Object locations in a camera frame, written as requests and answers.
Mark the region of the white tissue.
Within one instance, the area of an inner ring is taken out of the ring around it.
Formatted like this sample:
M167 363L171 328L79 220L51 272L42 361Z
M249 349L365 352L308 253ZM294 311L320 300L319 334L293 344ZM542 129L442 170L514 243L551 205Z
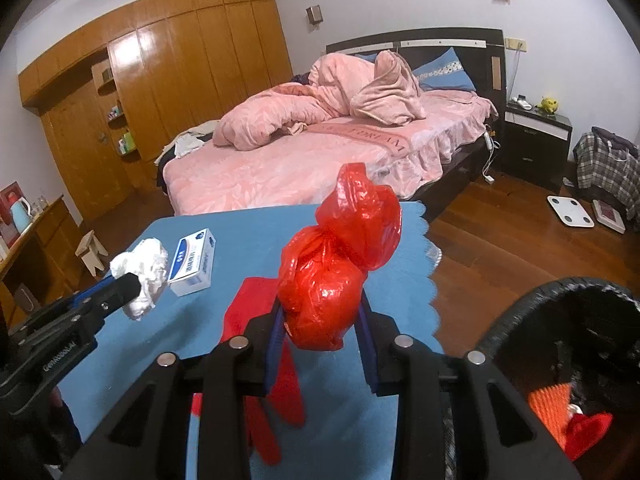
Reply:
M140 292L124 307L124 312L134 321L140 321L151 312L167 285L168 252L157 238L140 240L134 249L121 252L110 262L113 278L127 273L134 274L140 284Z

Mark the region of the red knit gloves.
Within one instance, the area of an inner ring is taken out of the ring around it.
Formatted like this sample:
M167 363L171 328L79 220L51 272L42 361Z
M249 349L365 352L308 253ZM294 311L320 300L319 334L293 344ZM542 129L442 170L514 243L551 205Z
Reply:
M228 342L236 336L253 336L256 330L247 326L255 318L271 312L277 300L278 281L275 278L246 278L224 314L220 340ZM265 383L265 351L269 334L260 336L254 344L250 365L256 377ZM305 405L295 369L292 350L284 340L277 381L263 398L248 396L244 400L244 422L247 448L257 452L264 463L276 466L282 460L278 438L271 427L269 412L294 428L305 425Z

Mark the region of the red plastic bag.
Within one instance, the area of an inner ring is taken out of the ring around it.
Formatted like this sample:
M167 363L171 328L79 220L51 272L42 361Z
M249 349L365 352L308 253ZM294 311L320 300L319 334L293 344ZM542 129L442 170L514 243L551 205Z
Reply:
M314 218L282 249L278 299L297 348L336 351L356 321L368 274L399 245L401 208L389 186L353 162L342 166Z

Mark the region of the alcohol pads box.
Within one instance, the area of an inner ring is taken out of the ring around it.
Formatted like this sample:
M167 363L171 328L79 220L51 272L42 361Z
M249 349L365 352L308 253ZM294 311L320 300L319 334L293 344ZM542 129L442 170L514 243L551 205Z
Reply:
M178 241L168 275L170 290L178 297L209 288L212 282L216 238L209 229Z

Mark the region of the black trash bin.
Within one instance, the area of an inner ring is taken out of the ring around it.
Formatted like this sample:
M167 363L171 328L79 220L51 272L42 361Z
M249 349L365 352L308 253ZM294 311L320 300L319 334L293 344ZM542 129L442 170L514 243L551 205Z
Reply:
M600 278L562 278L514 301L475 347L522 396L567 382L585 414L612 414L605 436L575 460L582 478L638 478L638 296Z

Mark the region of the blue table cloth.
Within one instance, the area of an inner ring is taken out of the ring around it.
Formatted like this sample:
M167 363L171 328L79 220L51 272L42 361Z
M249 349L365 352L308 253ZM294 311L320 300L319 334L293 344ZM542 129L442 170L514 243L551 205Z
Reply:
M212 282L179 297L163 292L141 320L109 316L98 345L60 385L81 437L88 438L107 412L163 352L200 356L238 334L250 318L268 312L276 296L283 246L314 223L314 206L247 209L156 220L145 236L174 252L181 237L208 229L216 240ZM427 255L424 208L402 207L401 240L385 266L372 272L364 290L373 310L391 316L399 330L439 349L439 317L432 302L434 264ZM354 333L334 352L294 350L304 402L303 426L289 425L277 411L269 425L281 459L250 460L256 479L386 479L392 472L397 401L379 398L364 379Z

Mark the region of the wooden side cabinet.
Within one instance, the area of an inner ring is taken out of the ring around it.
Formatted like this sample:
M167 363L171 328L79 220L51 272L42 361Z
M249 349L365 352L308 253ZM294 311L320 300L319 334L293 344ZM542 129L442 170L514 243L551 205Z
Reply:
M80 239L79 226L63 197L47 206L17 239L1 263L1 309L6 326L13 328L30 315L15 300L21 285L40 307L78 290L87 273L75 255Z

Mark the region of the clothes pile on bed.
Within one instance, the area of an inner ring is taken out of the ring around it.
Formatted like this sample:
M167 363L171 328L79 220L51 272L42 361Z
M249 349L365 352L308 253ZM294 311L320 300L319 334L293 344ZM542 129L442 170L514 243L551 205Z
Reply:
M154 160L154 165L160 166L160 161L167 154L173 154L174 157L181 158L198 150L213 137L218 124L219 120L213 119L178 133L174 140L163 147L157 159Z

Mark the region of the wooden wardrobe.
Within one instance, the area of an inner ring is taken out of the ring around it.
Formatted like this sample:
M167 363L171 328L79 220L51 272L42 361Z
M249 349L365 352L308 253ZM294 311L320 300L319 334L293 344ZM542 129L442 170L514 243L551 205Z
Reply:
M138 0L44 51L18 88L92 220L151 186L178 133L291 76L276 0Z

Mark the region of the white power strip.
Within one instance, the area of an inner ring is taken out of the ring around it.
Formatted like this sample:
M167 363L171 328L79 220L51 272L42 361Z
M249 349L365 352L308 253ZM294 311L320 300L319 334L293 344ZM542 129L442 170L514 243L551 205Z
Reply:
M500 148L500 143L495 139L495 136L490 131L485 131L483 136L488 151L488 157L482 168L482 176L486 183L492 185L495 179L489 174L491 164L494 162L497 152Z

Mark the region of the white bathroom scale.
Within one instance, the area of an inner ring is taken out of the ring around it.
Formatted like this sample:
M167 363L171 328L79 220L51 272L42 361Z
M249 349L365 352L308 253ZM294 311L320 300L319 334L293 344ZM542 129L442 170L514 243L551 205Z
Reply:
M578 200L573 197L549 195L547 202L564 226L592 229L594 222Z

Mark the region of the blue pillow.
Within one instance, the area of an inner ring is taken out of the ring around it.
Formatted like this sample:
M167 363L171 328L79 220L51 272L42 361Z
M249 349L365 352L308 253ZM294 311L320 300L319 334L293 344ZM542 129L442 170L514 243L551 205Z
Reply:
M449 48L436 60L425 63L412 72L423 91L476 90L475 84L464 70L454 48Z

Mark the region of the yellow plush toy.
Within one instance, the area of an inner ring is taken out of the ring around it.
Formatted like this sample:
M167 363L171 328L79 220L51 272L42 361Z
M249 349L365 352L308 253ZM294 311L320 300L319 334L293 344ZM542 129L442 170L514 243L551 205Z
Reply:
M559 102L556 99L544 96L536 105L536 109L546 115L554 115L559 109Z

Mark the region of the plaid shirt on chair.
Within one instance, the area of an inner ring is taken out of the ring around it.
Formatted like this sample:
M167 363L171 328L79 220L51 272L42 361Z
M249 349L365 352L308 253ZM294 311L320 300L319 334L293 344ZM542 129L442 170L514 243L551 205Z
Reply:
M592 127L574 146L577 186L600 188L624 208L628 221L639 223L639 148L601 127Z

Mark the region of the left wall lamp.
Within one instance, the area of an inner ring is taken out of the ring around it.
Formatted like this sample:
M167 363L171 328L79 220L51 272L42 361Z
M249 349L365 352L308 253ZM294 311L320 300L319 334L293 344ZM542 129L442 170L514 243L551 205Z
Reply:
M323 15L321 6L315 4L314 6L308 6L306 9L307 20L311 26L318 26L323 22Z

